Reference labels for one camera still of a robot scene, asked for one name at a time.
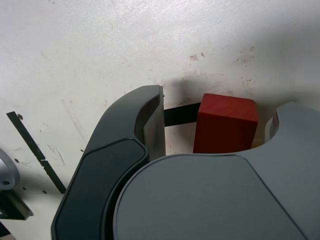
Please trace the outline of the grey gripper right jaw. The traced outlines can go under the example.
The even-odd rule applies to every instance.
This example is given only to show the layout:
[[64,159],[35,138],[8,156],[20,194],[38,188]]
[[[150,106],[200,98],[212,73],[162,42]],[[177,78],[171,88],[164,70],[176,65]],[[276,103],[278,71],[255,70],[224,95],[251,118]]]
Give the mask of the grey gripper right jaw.
[[177,154],[137,171],[113,215],[116,240],[317,240],[320,113],[290,102],[265,144]]

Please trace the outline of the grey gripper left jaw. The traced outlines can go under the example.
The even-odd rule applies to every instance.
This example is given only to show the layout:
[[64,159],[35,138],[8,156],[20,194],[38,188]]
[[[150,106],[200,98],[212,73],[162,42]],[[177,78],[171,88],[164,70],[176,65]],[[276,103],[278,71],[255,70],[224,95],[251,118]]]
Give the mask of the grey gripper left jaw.
[[164,93],[139,87],[101,116],[51,225],[54,240],[111,240],[117,199],[127,181],[165,156]]

